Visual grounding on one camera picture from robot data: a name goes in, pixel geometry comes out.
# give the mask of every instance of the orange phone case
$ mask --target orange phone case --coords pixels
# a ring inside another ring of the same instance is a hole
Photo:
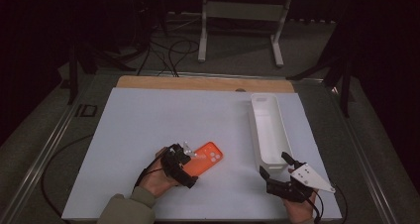
[[[184,171],[191,176],[199,176],[223,158],[222,152],[212,142],[206,143],[194,153],[196,157],[191,158],[191,161],[183,166]]]

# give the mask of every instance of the cable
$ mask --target cable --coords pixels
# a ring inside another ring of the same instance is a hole
[[[154,44],[154,45],[156,45],[158,47],[161,47],[163,49],[168,50],[167,56],[168,56],[168,59],[169,59],[169,64],[166,61],[164,61],[164,57],[161,58],[159,56],[160,60],[163,61],[165,67],[164,67],[163,70],[160,71],[160,73],[157,76],[159,76],[161,73],[163,73],[165,69],[169,68],[169,70],[170,70],[170,72],[172,73],[173,76],[179,77],[179,74],[176,71],[176,67],[179,65],[179,63],[183,59],[185,59],[187,55],[198,52],[198,48],[199,48],[198,47],[198,43],[196,43],[194,41],[191,41],[191,40],[189,40],[187,38],[184,38],[184,37],[175,37],[175,38],[181,38],[183,40],[173,43],[169,48],[166,47],[166,46],[163,46],[163,45],[161,45],[159,43],[156,43],[156,42],[151,41],[151,44]],[[187,42],[189,44],[189,48],[188,48],[187,52],[180,52],[180,51],[177,51],[177,50],[174,49],[174,47],[177,46],[178,44],[185,43],[185,42]],[[181,54],[182,57],[177,62],[173,62],[173,59],[172,59],[172,54],[173,53]]]
[[[166,148],[164,148],[164,150],[157,156],[157,157],[155,157],[155,159],[145,168],[145,169],[143,169],[143,171],[142,171],[142,173],[140,173],[140,175],[139,175],[139,177],[137,178],[137,181],[136,181],[136,183],[134,184],[134,187],[133,188],[135,188],[136,186],[138,186],[139,184],[140,184],[140,182],[142,181],[142,179],[143,179],[143,177],[145,177],[146,175],[148,175],[149,173],[151,173],[151,172],[154,172],[154,171],[158,171],[158,169],[155,169],[155,170],[152,170],[152,171],[149,171],[148,172],[148,169],[149,168],[151,168],[151,166],[155,163],[155,162],[157,162],[161,157],[163,157],[163,155],[171,148],[172,146],[170,146],[170,147],[166,147]]]
[[[342,222],[342,224],[344,224],[347,221],[347,217],[349,215],[349,204],[347,203],[347,198],[344,195],[343,190],[335,182],[333,182],[331,179],[330,179],[330,182],[339,190],[340,194],[343,196],[344,203],[346,205],[346,211],[345,211],[345,215],[343,217],[343,222]]]
[[[142,71],[143,67],[145,66],[146,61],[148,60],[148,57],[149,57],[149,54],[150,53],[151,53],[151,45],[148,45],[148,52],[146,53],[146,57],[145,57],[145,59],[143,59],[143,62],[140,65],[139,70],[137,71],[136,76],[139,76],[140,75],[140,72]]]
[[[82,137],[82,138],[79,138],[79,139],[77,139],[77,140],[75,140],[75,141],[73,141],[73,142],[71,142],[71,143],[69,143],[69,144],[67,144],[67,145],[65,145],[64,147],[62,147],[61,149],[59,149],[57,152],[55,152],[53,155],[52,155],[52,157],[50,158],[50,160],[49,160],[49,162],[47,163],[47,165],[46,165],[46,168],[44,169],[44,172],[43,172],[43,174],[41,175],[41,191],[42,191],[42,193],[43,193],[43,197],[44,197],[44,199],[46,200],[46,202],[47,202],[47,204],[50,206],[50,208],[55,212],[55,214],[61,219],[61,212],[53,205],[53,203],[52,203],[52,201],[50,200],[50,198],[49,198],[49,196],[47,195],[47,192],[46,192],[46,187],[45,187],[45,178],[46,178],[46,173],[47,173],[47,170],[48,170],[48,168],[49,168],[49,166],[50,166],[50,164],[51,164],[51,162],[55,159],[55,157],[58,155],[58,154],[60,154],[61,152],[63,152],[65,149],[67,149],[67,148],[69,148],[69,147],[71,147],[72,145],[74,145],[74,144],[77,144],[77,143],[79,143],[79,142],[81,142],[81,141],[83,141],[84,139],[87,139],[87,138],[90,138],[90,137],[92,137],[93,136],[93,134],[91,134],[91,135],[87,135],[87,136],[84,136],[84,137]],[[70,222],[69,221],[67,221],[67,220],[62,220],[64,223],[66,223],[66,224],[70,224]]]
[[[186,23],[184,23],[184,24],[182,24],[182,25],[179,25],[179,26],[177,26],[177,27],[175,27],[175,28],[167,29],[166,31],[167,31],[167,32],[171,32],[171,31],[178,30],[178,29],[180,29],[180,28],[182,28],[182,27],[185,27],[185,26],[187,26],[187,25],[190,25],[190,24],[192,24],[192,23],[195,23],[195,22],[199,21],[200,19],[201,19],[201,17],[198,17],[198,18],[193,19],[193,20],[188,20],[188,22],[186,22]]]
[[[164,65],[164,68],[160,71],[160,73],[157,76],[159,76],[161,73],[163,73],[168,68],[170,73],[172,74],[172,76],[176,77],[177,73],[175,73],[172,69],[170,69],[169,64],[167,64],[166,61],[164,60],[164,53],[163,52],[157,52],[157,51],[155,51],[154,48],[152,48],[152,52],[160,59],[160,61],[162,61],[163,65]]]
[[[315,194],[318,196],[319,200],[321,201],[321,217],[324,215],[324,202],[322,201],[321,196],[314,190]]]
[[[306,197],[306,195],[299,190],[298,188],[296,188],[295,186],[292,186],[294,188],[294,190],[296,190],[297,192],[299,192],[305,199],[306,201],[314,208],[315,212],[316,212],[316,217],[314,219],[314,223],[318,224],[319,221],[321,220],[322,215],[319,214],[319,210],[318,208],[315,206],[315,204],[309,199],[309,197]]]

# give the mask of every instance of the white box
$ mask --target white box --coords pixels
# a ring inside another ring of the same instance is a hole
[[[260,166],[269,174],[282,172],[288,163],[281,157],[286,152],[293,157],[277,97],[270,93],[251,95],[250,109],[251,133],[257,170]]]

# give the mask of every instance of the sleeve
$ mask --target sleeve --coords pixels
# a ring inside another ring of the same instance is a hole
[[[102,211],[97,224],[153,224],[155,202],[155,197],[141,187],[136,187],[130,198],[116,194]]]

